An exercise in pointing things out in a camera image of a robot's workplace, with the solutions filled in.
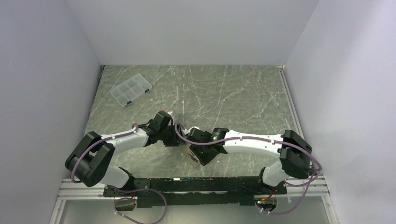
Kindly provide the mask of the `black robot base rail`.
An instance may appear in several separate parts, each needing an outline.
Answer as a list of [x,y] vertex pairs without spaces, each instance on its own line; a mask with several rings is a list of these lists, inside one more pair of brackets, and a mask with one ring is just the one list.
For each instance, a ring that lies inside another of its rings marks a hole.
[[176,205],[238,204],[253,206],[260,196],[285,195],[285,183],[271,187],[257,176],[136,178],[138,208]]

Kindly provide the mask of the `white remote control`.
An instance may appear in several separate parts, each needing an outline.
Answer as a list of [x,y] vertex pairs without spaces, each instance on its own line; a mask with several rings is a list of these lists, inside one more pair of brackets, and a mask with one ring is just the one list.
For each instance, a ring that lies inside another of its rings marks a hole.
[[199,168],[201,166],[201,163],[198,159],[198,157],[188,148],[185,151],[185,156],[188,160],[188,162],[194,167],[194,168]]

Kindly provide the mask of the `blue purple battery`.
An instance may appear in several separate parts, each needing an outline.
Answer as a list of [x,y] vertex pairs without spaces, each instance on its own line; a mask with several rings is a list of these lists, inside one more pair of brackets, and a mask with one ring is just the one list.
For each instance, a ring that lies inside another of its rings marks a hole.
[[195,155],[193,153],[188,153],[188,156],[193,163],[197,162],[197,158],[195,157]]

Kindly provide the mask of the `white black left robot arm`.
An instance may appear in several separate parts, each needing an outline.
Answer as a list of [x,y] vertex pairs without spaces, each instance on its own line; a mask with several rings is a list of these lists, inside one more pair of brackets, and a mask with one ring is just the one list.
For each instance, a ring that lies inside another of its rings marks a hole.
[[88,132],[65,161],[71,181],[87,187],[102,183],[116,188],[122,196],[130,195],[135,189],[135,177],[124,168],[110,166],[112,158],[158,141],[166,147],[180,146],[181,137],[188,131],[176,126],[172,115],[159,111],[147,123],[134,123],[130,130],[120,133],[100,135],[95,131]]

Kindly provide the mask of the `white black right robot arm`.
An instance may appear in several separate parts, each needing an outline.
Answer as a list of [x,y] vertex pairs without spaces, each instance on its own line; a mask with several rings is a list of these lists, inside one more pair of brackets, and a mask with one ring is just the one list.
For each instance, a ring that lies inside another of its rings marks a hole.
[[257,187],[264,194],[289,177],[307,179],[311,172],[312,147],[292,130],[256,135],[227,128],[215,128],[212,133],[191,128],[186,138],[190,150],[203,166],[218,154],[246,153],[275,158],[276,161],[259,174]]

